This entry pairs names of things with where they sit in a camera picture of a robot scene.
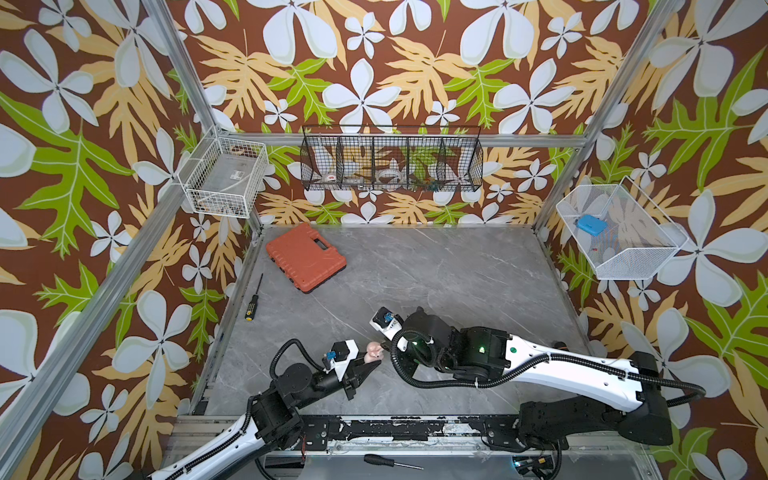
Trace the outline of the blue object in basket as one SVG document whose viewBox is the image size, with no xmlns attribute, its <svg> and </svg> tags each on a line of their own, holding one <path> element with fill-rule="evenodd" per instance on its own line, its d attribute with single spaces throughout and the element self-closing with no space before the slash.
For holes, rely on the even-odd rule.
<svg viewBox="0 0 768 480">
<path fill-rule="evenodd" d="M 600 236 L 607 228 L 608 224 L 593 215 L 584 215 L 576 222 L 579 230 L 586 232 L 592 237 Z"/>
</svg>

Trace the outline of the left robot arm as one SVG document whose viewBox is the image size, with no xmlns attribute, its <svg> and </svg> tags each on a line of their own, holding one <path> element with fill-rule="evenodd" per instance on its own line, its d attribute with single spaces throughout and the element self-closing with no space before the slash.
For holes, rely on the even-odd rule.
<svg viewBox="0 0 768 480">
<path fill-rule="evenodd" d="M 305 436 L 300 410 L 337 392 L 351 400 L 381 364 L 385 347 L 369 343 L 360 351 L 353 340 L 336 342 L 315 361 L 303 343 L 286 341 L 273 357 L 269 388 L 248 398 L 232 425 L 186 457 L 135 479 L 227 479 L 247 463 L 287 450 Z"/>
</svg>

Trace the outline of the white mesh basket right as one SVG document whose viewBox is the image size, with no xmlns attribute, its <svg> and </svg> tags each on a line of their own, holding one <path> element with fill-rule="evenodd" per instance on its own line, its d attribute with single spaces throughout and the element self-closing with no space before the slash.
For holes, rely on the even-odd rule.
<svg viewBox="0 0 768 480">
<path fill-rule="evenodd" d="M 580 184 L 556 205 L 599 280 L 649 280 L 688 242 L 685 230 L 631 178 L 617 184 Z M 584 215 L 608 226 L 598 237 L 579 230 Z"/>
</svg>

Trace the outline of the pink earbud charging case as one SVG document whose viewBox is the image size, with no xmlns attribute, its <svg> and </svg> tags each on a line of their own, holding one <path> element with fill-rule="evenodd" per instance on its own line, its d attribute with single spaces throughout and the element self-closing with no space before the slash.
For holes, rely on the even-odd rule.
<svg viewBox="0 0 768 480">
<path fill-rule="evenodd" d="M 379 342 L 369 342 L 365 349 L 364 362 L 366 364 L 381 361 L 384 356 L 383 345 Z"/>
</svg>

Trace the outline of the black screwdriver front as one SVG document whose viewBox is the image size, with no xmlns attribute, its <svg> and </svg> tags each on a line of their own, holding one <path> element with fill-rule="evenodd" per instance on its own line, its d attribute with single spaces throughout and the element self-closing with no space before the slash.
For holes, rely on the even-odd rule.
<svg viewBox="0 0 768 480">
<path fill-rule="evenodd" d="M 424 470 L 422 466 L 402 463 L 402 462 L 396 461 L 395 459 L 383 457 L 376 454 L 365 454 L 363 456 L 363 461 L 367 464 L 374 465 L 374 466 L 384 466 L 384 467 L 391 467 L 391 468 L 399 467 L 399 468 L 406 468 L 406 469 L 411 469 L 416 471 Z"/>
</svg>

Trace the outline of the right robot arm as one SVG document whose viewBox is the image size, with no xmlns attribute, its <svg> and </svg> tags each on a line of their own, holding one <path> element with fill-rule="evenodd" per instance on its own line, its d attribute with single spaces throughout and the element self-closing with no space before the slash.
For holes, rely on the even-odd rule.
<svg viewBox="0 0 768 480">
<path fill-rule="evenodd" d="M 643 352 L 600 359 L 490 327 L 457 329 L 423 308 L 401 318 L 382 307 L 370 324 L 388 340 L 397 375 L 417 389 L 485 390 L 519 381 L 568 393 L 564 400 L 520 405 L 512 426 L 519 449 L 603 431 L 668 446 L 671 408 L 706 395 L 700 385 L 664 377 L 653 356 Z"/>
</svg>

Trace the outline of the black yellow screwdriver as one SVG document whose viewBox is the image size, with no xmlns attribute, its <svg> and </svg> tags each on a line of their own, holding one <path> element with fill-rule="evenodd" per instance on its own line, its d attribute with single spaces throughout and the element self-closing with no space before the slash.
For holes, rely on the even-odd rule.
<svg viewBox="0 0 768 480">
<path fill-rule="evenodd" d="M 255 318 L 255 314 L 259 304 L 259 290 L 260 290 L 262 280 L 263 280 L 263 275 L 260 275 L 259 281 L 257 283 L 256 291 L 251 296 L 250 301 L 247 304 L 246 311 L 245 311 L 245 320 L 247 322 L 253 321 Z"/>
</svg>

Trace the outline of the red plastic tool case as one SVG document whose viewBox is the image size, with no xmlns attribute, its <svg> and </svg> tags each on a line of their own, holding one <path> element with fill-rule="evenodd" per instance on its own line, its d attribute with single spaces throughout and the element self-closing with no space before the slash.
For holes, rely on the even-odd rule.
<svg viewBox="0 0 768 480">
<path fill-rule="evenodd" d="M 305 294 L 347 266 L 338 249 L 306 223 L 270 241 L 266 252 L 294 287 Z"/>
</svg>

